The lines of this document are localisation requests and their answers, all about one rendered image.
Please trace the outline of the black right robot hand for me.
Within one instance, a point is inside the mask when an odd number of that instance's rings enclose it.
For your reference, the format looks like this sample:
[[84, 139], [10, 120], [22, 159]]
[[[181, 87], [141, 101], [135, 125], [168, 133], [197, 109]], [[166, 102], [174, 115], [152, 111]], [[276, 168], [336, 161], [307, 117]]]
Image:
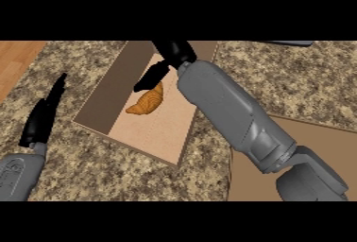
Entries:
[[156, 40], [152, 43], [163, 59], [149, 67], [134, 86], [134, 92], [155, 88], [169, 71], [168, 67], [178, 69], [186, 61], [189, 63], [196, 61], [196, 55], [187, 41]]

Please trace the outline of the golden brown croissant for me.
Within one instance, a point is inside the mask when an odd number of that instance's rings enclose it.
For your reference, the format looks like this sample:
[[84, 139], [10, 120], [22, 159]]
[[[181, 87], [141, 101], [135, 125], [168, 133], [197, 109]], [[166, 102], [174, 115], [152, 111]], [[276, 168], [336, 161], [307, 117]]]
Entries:
[[159, 83], [138, 98], [137, 103], [125, 110], [127, 113], [150, 114], [163, 101], [163, 84]]

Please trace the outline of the brown wooden tray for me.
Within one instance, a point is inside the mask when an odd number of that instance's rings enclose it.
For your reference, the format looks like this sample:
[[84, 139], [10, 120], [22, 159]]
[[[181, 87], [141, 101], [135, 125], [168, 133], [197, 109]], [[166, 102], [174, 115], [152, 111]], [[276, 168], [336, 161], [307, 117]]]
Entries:
[[181, 162], [196, 107], [177, 89], [177, 73], [162, 80], [163, 102], [144, 115], [125, 112], [141, 93], [133, 91], [147, 68], [162, 59], [149, 41], [128, 42], [102, 77], [74, 122], [106, 138], [175, 166]]

